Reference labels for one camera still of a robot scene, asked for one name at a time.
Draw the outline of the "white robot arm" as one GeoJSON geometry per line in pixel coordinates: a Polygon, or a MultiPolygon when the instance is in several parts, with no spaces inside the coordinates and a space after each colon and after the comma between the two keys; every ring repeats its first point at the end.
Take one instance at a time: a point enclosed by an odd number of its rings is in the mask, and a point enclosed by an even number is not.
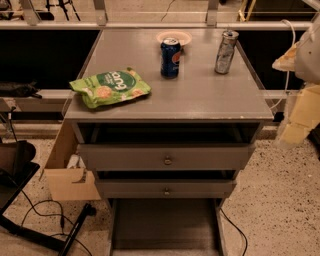
{"type": "Polygon", "coordinates": [[[286,101],[285,119],[276,137],[279,147],[289,149],[301,144],[320,124],[320,24],[314,22],[272,68],[291,71],[305,82],[296,98],[286,101]]]}

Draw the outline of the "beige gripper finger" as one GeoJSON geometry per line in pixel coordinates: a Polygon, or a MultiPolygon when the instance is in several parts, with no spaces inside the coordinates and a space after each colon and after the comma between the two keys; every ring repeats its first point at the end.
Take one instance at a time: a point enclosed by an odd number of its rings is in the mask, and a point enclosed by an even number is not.
{"type": "Polygon", "coordinates": [[[295,71],[295,59],[297,52],[297,43],[292,45],[281,57],[276,59],[272,68],[278,71],[295,71]]]}
{"type": "Polygon", "coordinates": [[[284,120],[278,129],[278,146],[300,145],[320,124],[320,85],[307,84],[287,100],[284,120]]]}

